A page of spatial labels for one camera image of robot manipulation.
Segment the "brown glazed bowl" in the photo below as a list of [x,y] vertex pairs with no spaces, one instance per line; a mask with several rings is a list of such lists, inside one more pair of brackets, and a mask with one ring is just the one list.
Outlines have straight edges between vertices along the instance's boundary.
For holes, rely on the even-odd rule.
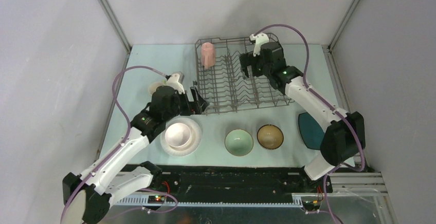
[[284,134],[279,127],[273,124],[266,124],[258,129],[257,140],[263,148],[275,150],[283,144]]

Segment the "pink ceramic mug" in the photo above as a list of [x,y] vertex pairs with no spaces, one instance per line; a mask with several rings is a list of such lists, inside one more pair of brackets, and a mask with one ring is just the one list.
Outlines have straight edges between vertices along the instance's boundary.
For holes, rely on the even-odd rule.
[[205,69],[216,64],[216,52],[212,43],[206,42],[201,45],[201,64]]

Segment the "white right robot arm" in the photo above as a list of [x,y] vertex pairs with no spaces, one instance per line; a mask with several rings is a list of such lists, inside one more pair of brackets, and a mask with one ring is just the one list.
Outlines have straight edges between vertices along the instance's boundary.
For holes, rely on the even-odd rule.
[[335,107],[316,92],[302,71],[287,65],[280,43],[255,45],[253,51],[240,54],[240,64],[246,77],[265,76],[273,89],[303,107],[324,132],[320,155],[304,166],[305,174],[299,178],[302,190],[314,191],[320,185],[319,178],[348,158],[362,154],[366,146],[363,116]]

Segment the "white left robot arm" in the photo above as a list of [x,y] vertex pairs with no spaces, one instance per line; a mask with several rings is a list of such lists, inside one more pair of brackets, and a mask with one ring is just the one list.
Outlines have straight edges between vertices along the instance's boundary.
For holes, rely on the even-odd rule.
[[190,88],[193,101],[183,89],[161,86],[151,101],[132,120],[126,134],[104,155],[83,172],[68,173],[62,180],[64,209],[61,223],[98,223],[110,208],[125,196],[147,188],[162,186],[161,169],[147,161],[133,173],[117,174],[141,150],[150,145],[177,116],[201,115],[209,106],[195,87]]

